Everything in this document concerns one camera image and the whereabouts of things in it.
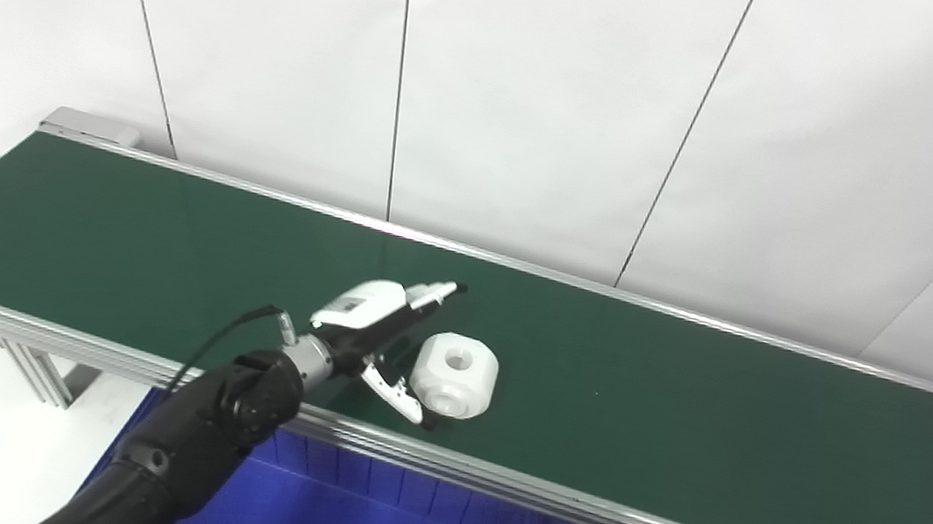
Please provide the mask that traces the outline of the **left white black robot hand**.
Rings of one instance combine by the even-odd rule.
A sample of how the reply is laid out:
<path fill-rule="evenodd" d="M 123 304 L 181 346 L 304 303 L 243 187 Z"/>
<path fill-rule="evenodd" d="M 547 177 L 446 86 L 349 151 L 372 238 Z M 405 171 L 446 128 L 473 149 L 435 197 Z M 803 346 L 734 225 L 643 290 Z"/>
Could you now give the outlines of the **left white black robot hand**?
<path fill-rule="evenodd" d="M 403 286 L 393 280 L 355 285 L 309 316 L 309 328 L 322 341 L 332 364 L 332 376 L 359 377 L 377 397 L 415 426 L 436 427 L 405 377 L 394 383 L 384 377 L 383 349 L 404 338 L 446 300 L 468 292 L 459 282 Z"/>

